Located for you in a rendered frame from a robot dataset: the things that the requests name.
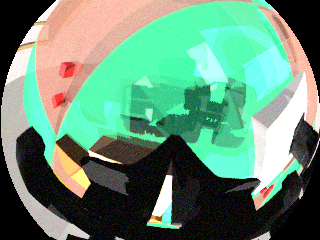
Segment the orange rectangular block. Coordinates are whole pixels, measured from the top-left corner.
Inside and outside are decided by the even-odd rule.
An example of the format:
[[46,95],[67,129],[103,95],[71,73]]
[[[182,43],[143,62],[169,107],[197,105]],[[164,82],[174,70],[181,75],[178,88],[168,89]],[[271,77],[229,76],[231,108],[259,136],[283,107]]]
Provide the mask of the orange rectangular block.
[[77,181],[77,184],[80,184],[81,187],[87,189],[91,183],[89,183],[88,177],[85,175],[83,167],[81,167],[80,160],[89,156],[89,152],[77,145],[76,141],[73,141],[67,133],[55,141],[55,145],[64,172],[68,173],[68,176]]

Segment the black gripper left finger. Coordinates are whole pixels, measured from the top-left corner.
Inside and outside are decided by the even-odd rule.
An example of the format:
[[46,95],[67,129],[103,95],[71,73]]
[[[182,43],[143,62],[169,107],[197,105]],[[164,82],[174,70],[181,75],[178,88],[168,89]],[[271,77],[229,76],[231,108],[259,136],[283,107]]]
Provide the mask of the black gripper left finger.
[[83,157],[80,164],[89,183],[95,181],[101,187],[145,201],[144,215],[151,221],[167,177],[175,143],[176,136],[169,135],[159,148],[135,164],[111,163],[96,156]]

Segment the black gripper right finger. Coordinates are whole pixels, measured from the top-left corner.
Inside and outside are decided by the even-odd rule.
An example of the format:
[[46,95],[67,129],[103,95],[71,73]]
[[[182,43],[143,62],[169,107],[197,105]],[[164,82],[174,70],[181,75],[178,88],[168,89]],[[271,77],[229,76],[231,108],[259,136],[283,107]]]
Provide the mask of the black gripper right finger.
[[183,224],[184,219],[209,200],[253,193],[261,183],[257,177],[232,179],[215,175],[177,135],[172,153],[171,181],[171,225]]

